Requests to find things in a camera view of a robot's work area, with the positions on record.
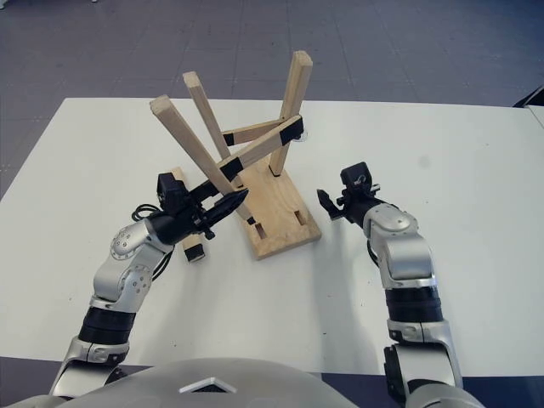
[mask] wooden plank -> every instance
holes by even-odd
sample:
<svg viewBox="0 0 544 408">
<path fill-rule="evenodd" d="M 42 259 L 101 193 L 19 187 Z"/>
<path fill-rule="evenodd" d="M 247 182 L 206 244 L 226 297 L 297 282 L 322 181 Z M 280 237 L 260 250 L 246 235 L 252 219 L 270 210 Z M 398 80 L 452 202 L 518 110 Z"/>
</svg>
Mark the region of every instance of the wooden plank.
<svg viewBox="0 0 544 408">
<path fill-rule="evenodd" d="M 257 125 L 238 127 L 237 129 L 223 132 L 223 137 L 224 139 L 231 138 L 233 145 L 252 142 L 256 138 L 263 136 L 265 133 L 272 130 L 276 126 L 281 125 L 282 122 L 283 119 L 276 119 L 274 121 L 258 123 Z"/>
<path fill-rule="evenodd" d="M 217 164 L 212 159 L 202 142 L 196 137 L 193 130 L 181 116 L 166 95 L 159 96 L 150 102 L 153 115 L 162 123 L 174 139 L 184 148 L 187 154 L 202 170 L 218 191 L 224 196 L 235 189 L 229 180 L 221 173 Z M 236 209 L 238 214 L 248 222 L 253 218 L 245 203 L 241 203 Z"/>
<path fill-rule="evenodd" d="M 181 180 L 187 186 L 187 180 L 180 167 L 175 167 L 170 170 L 176 180 Z M 202 245 L 202 239 L 199 234 L 189 235 L 181 241 L 181 246 L 184 249 L 187 261 L 195 262 L 206 256 L 204 253 L 204 246 Z"/>
<path fill-rule="evenodd" d="M 313 64 L 312 59 L 305 51 L 295 51 L 293 53 L 291 69 L 287 78 L 286 93 L 283 97 L 283 105 L 281 106 L 280 119 L 298 115 L 300 112 L 300 106 L 306 94 Z M 270 157 L 270 170 L 274 175 L 279 176 L 281 174 L 288 151 L 289 144 L 286 144 L 272 153 Z"/>
<path fill-rule="evenodd" d="M 219 168 L 221 168 L 228 162 L 231 162 L 235 157 L 240 160 L 243 168 L 248 168 L 253 163 L 257 162 L 266 155 L 269 155 L 271 152 L 280 148 L 282 146 L 280 132 L 285 128 L 291 126 L 299 119 L 300 115 L 296 115 L 284 121 L 280 126 L 276 126 L 272 130 L 269 130 L 266 134 L 264 134 L 257 140 L 254 140 L 243 149 L 238 150 L 228 159 L 219 162 Z"/>
<path fill-rule="evenodd" d="M 241 174 L 245 203 L 258 221 L 244 224 L 253 253 L 263 259 L 321 238 L 321 231 L 284 170 L 274 177 L 265 157 Z"/>
<path fill-rule="evenodd" d="M 229 157 L 229 147 L 224 141 L 223 133 L 221 132 L 221 128 L 219 127 L 215 115 L 213 114 L 212 107 L 210 106 L 210 102 L 207 99 L 206 91 L 204 91 L 204 87 L 202 86 L 200 78 L 198 77 L 198 75 L 196 75 L 196 72 L 194 71 L 185 72 L 184 82 L 187 89 L 189 89 L 191 98 L 195 102 L 196 109 L 198 109 L 201 114 L 207 131 L 210 133 L 210 136 L 212 136 L 213 143 L 215 144 L 219 155 L 222 159 Z M 239 177 L 236 177 L 232 183 L 237 187 L 241 187 L 241 181 Z"/>
</svg>

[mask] black cable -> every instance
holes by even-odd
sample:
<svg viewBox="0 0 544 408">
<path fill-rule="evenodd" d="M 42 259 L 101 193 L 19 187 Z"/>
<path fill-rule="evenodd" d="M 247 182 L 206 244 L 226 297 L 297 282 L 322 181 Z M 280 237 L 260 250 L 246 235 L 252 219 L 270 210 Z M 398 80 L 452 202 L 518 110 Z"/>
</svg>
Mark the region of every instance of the black cable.
<svg viewBox="0 0 544 408">
<path fill-rule="evenodd" d="M 164 269 L 167 268 L 168 263 L 170 262 L 170 258 L 172 257 L 173 250 L 162 259 L 162 261 L 156 266 L 155 270 L 153 271 L 153 275 L 151 276 L 151 280 L 154 281 L 159 276 L 161 276 L 162 272 L 164 272 Z"/>
<path fill-rule="evenodd" d="M 161 211 L 159 207 L 156 207 L 152 204 L 140 204 L 136 207 L 136 209 L 131 214 L 130 218 L 133 219 L 133 221 L 140 221 L 144 219 L 145 217 L 150 216 L 152 213 Z"/>
<path fill-rule="evenodd" d="M 368 250 L 368 255 L 371 257 L 372 262 L 379 268 L 379 265 L 377 264 L 377 256 L 374 251 L 372 251 L 370 240 L 366 240 L 366 249 Z"/>
<path fill-rule="evenodd" d="M 161 209 L 153 204 L 140 204 L 130 215 L 130 218 L 132 218 L 133 221 L 138 222 L 149 217 L 151 214 L 156 213 L 157 211 L 161 211 Z M 153 275 L 151 276 L 152 281 L 161 276 L 162 272 L 164 272 L 164 270 L 167 268 L 170 258 L 172 257 L 172 253 L 173 250 L 167 253 L 161 262 L 156 266 L 155 270 L 153 271 Z"/>
</svg>

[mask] white table surface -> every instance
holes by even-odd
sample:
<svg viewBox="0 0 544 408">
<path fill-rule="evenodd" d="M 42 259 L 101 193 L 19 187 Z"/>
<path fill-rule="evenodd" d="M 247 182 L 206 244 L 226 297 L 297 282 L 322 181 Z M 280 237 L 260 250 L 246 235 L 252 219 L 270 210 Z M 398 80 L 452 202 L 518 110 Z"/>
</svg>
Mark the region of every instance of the white table surface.
<svg viewBox="0 0 544 408">
<path fill-rule="evenodd" d="M 536 119 L 538 119 L 538 122 L 541 123 L 541 125 L 544 127 L 544 106 L 533 106 L 529 105 L 527 108 L 530 109 L 531 112 L 533 112 L 533 115 L 535 115 Z"/>
<path fill-rule="evenodd" d="M 212 150 L 192 102 L 175 105 Z M 273 119 L 280 106 L 212 101 L 224 129 Z M 463 375 L 543 375 L 544 129 L 532 113 L 305 102 L 302 114 L 309 139 L 292 144 L 286 169 L 322 239 L 257 262 L 231 216 L 199 263 L 177 249 L 126 362 L 240 356 L 383 373 L 391 341 L 378 271 L 362 231 L 332 223 L 315 195 L 338 196 L 340 170 L 367 161 L 380 197 L 414 214 L 433 249 Z M 204 180 L 147 99 L 65 100 L 0 202 L 0 355 L 62 360 L 111 237 L 138 204 L 156 203 L 156 175 L 177 165 L 193 187 Z"/>
</svg>

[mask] mortise hole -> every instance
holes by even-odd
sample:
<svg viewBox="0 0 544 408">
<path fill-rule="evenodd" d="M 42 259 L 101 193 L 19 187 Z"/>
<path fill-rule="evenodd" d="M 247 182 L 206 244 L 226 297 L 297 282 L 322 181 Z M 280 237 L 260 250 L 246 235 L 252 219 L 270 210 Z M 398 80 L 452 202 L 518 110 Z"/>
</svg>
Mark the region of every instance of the mortise hole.
<svg viewBox="0 0 544 408">
<path fill-rule="evenodd" d="M 300 213 L 300 211 L 295 211 L 295 217 L 297 217 L 298 223 L 301 225 L 306 225 L 306 220 L 304 219 L 303 215 Z"/>
<path fill-rule="evenodd" d="M 261 238 L 261 240 L 266 238 L 266 232 L 264 232 L 264 228 L 261 223 L 256 223 L 255 229 L 257 230 L 258 236 Z"/>
</svg>

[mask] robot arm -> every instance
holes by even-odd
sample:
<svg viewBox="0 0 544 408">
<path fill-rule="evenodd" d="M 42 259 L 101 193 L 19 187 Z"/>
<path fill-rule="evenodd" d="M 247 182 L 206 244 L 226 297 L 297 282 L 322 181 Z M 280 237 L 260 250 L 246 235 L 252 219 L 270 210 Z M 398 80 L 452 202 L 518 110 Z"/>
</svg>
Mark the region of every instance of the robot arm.
<svg viewBox="0 0 544 408">
<path fill-rule="evenodd" d="M 161 210 L 121 229 L 94 276 L 94 293 L 79 334 L 71 340 L 53 396 L 76 398 L 122 375 L 128 337 L 151 283 L 166 268 L 174 245 L 190 234 L 214 237 L 210 227 L 232 213 L 247 190 L 228 194 L 205 211 L 171 173 L 159 175 Z"/>
<path fill-rule="evenodd" d="M 482 406 L 462 391 L 431 252 L 417 232 L 416 219 L 375 197 L 380 187 L 372 184 L 364 162 L 343 169 L 341 178 L 346 189 L 337 204 L 342 209 L 325 191 L 318 190 L 318 197 L 331 219 L 345 217 L 363 229 L 368 252 L 380 269 L 389 336 L 397 342 L 384 349 L 389 394 L 406 406 L 440 406 L 447 400 L 458 404 L 448 406 Z"/>
</svg>

